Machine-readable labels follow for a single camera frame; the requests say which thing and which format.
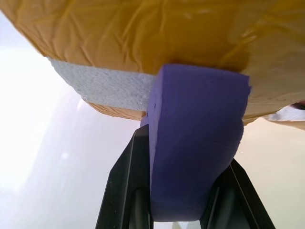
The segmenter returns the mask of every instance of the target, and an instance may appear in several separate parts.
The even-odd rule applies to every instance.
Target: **purple foam block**
[[[243,135],[249,78],[167,64],[148,103],[154,221],[195,221]]]

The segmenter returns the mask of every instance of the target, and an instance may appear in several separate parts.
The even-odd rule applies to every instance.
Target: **taped object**
[[[245,124],[305,99],[303,0],[0,0],[0,9],[42,55],[80,68],[113,70],[108,75],[113,82],[116,71],[155,76],[166,63],[248,75],[252,92]],[[61,77],[71,80],[65,72]],[[92,75],[79,77],[85,82]],[[98,83],[89,85],[93,98],[113,83],[96,78]],[[86,98],[88,88],[74,83]],[[124,82],[113,85],[111,93],[130,88]],[[148,92],[150,85],[136,88]],[[122,105],[122,97],[111,104],[107,97],[86,101],[104,114],[140,120],[146,94],[134,94],[132,104],[139,110]]]

